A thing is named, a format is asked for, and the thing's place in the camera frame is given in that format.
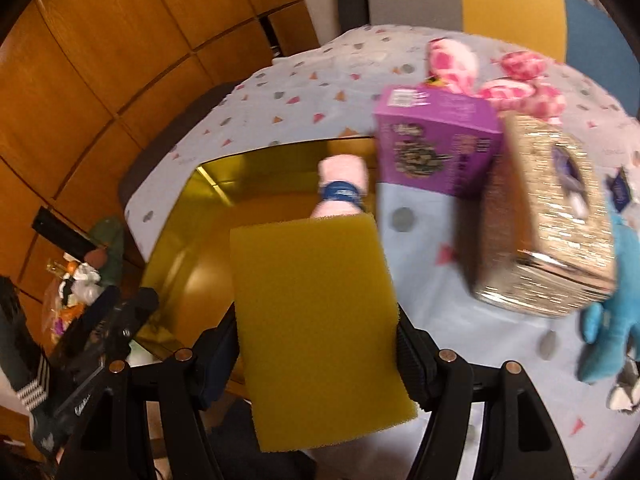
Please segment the yellow sponge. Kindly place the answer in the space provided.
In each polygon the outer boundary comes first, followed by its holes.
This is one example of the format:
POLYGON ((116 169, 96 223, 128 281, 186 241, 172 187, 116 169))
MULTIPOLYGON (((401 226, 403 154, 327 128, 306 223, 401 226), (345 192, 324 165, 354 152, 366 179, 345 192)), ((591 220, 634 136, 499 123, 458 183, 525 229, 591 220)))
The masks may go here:
POLYGON ((235 306, 264 453, 354 440, 416 418, 396 365, 398 305, 370 214, 312 218, 311 245, 235 306))

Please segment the blue plush toy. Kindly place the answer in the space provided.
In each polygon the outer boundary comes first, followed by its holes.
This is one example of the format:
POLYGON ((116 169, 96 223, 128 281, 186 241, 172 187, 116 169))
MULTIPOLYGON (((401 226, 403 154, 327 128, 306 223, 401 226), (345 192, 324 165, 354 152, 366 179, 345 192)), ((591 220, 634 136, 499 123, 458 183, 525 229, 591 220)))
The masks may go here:
POLYGON ((616 287, 611 297, 582 312, 582 339, 589 348, 578 366, 581 382, 593 384, 617 375, 624 367, 627 344, 639 356, 639 237, 608 203, 616 263, 616 287))

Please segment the gold tray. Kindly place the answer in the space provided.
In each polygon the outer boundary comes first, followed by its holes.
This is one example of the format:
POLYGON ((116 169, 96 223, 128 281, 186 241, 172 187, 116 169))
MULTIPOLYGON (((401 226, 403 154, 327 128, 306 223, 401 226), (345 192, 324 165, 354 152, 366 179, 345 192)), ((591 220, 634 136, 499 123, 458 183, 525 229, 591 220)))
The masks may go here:
POLYGON ((231 306, 241 307, 253 283, 280 278, 289 250, 311 245, 311 214, 320 202, 319 165, 355 155, 367 167, 367 214, 376 209, 378 154, 372 138, 274 144, 204 162, 192 172, 160 230, 142 284, 154 289, 158 308, 137 334, 157 359, 190 348, 218 326, 231 306))

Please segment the green glass side table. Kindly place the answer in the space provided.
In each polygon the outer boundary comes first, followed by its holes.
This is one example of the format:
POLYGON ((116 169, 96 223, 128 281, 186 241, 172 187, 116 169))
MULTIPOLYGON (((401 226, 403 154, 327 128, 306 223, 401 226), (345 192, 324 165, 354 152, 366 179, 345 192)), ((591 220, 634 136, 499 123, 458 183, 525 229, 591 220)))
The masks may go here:
POLYGON ((88 252, 86 263, 96 269, 103 286, 120 285, 124 268, 125 229, 119 218, 105 217, 89 230, 96 249, 88 252))

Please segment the glittery gold tissue box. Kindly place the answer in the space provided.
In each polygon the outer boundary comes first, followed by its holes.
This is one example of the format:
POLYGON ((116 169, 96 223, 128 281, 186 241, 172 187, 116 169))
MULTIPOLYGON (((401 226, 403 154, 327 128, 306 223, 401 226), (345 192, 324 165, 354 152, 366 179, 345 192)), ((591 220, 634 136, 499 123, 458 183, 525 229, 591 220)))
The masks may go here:
POLYGON ((608 207, 582 144, 537 118, 504 115, 480 210, 476 298, 557 318, 615 285, 608 207))

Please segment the black remote control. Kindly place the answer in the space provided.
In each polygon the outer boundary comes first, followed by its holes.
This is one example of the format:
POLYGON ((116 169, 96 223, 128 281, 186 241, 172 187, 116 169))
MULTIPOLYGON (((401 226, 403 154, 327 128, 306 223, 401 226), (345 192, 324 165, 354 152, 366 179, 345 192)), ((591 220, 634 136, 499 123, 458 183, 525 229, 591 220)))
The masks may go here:
POLYGON ((32 220, 32 229, 51 244, 79 261, 98 248, 92 240, 56 218, 47 208, 40 207, 32 220))

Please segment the rolled pink towel blue band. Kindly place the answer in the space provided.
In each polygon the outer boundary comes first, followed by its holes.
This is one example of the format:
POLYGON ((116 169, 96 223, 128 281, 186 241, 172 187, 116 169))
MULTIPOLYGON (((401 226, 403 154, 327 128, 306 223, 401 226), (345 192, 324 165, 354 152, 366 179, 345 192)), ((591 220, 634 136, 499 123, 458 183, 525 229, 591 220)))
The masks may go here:
POLYGON ((320 200, 312 218, 363 213, 369 174, 361 157, 351 154, 327 157, 319 162, 318 173, 320 200))

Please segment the purple cardboard box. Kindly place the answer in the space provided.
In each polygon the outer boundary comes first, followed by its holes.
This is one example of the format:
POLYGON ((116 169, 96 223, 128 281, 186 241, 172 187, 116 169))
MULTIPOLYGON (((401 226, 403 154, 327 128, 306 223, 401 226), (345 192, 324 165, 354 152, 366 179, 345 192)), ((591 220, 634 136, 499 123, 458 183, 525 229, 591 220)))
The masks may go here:
POLYGON ((437 87, 391 86, 374 117, 381 181, 460 198, 482 194, 502 145, 489 102, 437 87))

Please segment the patterned white tablecloth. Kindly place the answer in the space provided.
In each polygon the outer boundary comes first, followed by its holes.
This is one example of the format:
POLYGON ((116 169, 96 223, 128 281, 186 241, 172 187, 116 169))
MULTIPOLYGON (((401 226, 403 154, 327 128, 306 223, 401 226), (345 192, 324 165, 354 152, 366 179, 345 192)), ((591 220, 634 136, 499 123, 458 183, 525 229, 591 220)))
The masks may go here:
MULTIPOLYGON (((238 84, 218 104, 192 110, 161 134, 120 184, 128 226, 149 257, 194 169, 211 159, 278 144, 363 138, 384 88, 416 84, 439 31, 362 26, 288 58, 238 84)), ((585 351, 580 318, 536 318, 476 300, 475 210, 447 195, 381 186, 381 231, 398 299, 412 322, 465 359, 521 362, 562 438, 578 479, 637 478, 639 417, 610 410, 614 382, 576 377, 585 351)))

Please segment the pink spotted plush toy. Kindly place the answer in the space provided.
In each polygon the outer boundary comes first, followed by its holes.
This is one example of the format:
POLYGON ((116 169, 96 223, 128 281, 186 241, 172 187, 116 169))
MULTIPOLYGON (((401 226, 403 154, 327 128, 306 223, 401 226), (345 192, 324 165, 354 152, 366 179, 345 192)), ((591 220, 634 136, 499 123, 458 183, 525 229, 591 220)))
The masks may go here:
POLYGON ((502 76, 479 84, 480 61, 466 44, 437 38, 426 47, 429 87, 483 99, 498 112, 515 112, 559 125, 566 107, 563 92, 546 81, 549 60, 531 51, 509 52, 498 59, 502 76))

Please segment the grey yellow blue chair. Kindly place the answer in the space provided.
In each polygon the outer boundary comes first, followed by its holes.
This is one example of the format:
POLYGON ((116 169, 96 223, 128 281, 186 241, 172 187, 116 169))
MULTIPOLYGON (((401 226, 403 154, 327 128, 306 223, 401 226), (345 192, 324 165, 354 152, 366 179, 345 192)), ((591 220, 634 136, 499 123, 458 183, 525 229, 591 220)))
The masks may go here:
POLYGON ((639 61, 612 18, 586 0, 368 0, 373 25, 466 32, 564 62, 639 110, 639 61))

